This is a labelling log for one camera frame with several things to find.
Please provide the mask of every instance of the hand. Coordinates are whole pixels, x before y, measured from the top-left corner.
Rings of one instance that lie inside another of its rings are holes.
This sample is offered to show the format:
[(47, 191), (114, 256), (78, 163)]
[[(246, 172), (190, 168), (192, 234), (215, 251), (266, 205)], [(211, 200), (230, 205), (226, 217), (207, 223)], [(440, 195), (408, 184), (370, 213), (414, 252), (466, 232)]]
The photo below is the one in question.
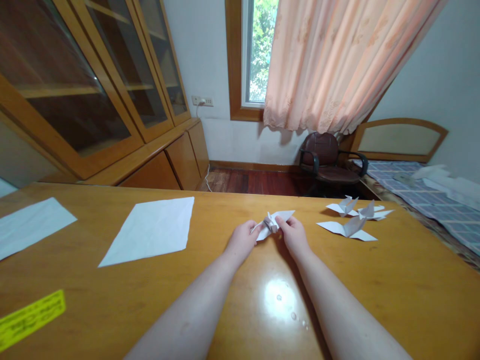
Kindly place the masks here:
[(288, 251), (290, 251), (290, 254), (295, 259), (297, 259), (299, 255), (311, 251), (304, 226), (300, 221), (293, 216), (286, 222), (280, 216), (277, 216), (275, 220), (283, 232), (283, 238), (285, 239)]
[(241, 225), (238, 225), (228, 241), (225, 251), (223, 252), (231, 260), (237, 261), (240, 266), (250, 255), (255, 245), (257, 245), (257, 238), (260, 231), (264, 228), (262, 223), (252, 232), (252, 229), (257, 225), (253, 220), (249, 220)]

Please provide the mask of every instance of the window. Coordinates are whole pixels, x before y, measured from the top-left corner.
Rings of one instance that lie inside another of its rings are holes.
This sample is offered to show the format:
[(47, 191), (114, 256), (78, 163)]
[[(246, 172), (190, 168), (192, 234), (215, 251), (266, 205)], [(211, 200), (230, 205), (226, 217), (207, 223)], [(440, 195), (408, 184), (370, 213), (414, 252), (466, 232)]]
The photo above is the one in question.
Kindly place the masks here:
[(279, 0), (225, 0), (230, 118), (262, 121)]
[(279, 0), (242, 1), (242, 101), (244, 107), (262, 108), (269, 80)]

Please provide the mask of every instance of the tree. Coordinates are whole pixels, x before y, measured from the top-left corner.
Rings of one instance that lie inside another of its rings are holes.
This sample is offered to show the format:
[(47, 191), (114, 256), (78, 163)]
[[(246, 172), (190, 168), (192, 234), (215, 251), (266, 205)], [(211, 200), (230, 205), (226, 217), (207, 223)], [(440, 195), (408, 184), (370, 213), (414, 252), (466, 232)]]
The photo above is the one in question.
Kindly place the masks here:
[(279, 0), (254, 0), (250, 58), (251, 101), (265, 101)]

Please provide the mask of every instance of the bed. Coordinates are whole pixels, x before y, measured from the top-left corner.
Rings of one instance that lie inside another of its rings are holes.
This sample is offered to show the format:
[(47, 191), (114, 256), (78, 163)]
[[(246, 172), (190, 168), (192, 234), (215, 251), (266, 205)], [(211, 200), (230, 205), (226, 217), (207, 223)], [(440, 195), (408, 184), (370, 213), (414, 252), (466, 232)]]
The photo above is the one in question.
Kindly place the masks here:
[[(447, 134), (445, 128), (426, 120), (377, 120), (357, 128), (351, 151), (368, 158), (368, 171), (361, 182), (375, 197), (400, 204), (480, 273), (480, 211), (449, 199), (422, 180), (411, 187), (393, 178), (423, 167)], [(349, 159), (347, 167), (358, 171), (361, 161)]]

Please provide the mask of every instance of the table surface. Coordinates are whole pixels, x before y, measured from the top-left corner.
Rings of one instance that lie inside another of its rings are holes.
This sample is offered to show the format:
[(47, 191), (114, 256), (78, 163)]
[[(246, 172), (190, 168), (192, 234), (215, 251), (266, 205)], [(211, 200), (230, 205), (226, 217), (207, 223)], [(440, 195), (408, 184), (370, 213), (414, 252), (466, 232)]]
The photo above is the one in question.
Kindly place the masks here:
[[(195, 197), (186, 250), (97, 268), (137, 203)], [(0, 318), (58, 289), (64, 314), (0, 359), (119, 359), (218, 256), (234, 227), (296, 210), (313, 251), (414, 359), (480, 358), (480, 276), (399, 205), (345, 238), (316, 225), (346, 222), (338, 200), (35, 183), (0, 199), (0, 217), (55, 197), (78, 221), (0, 261)], [(359, 207), (367, 205), (359, 201)], [(329, 359), (298, 269), (278, 235), (235, 275), (211, 359)]]

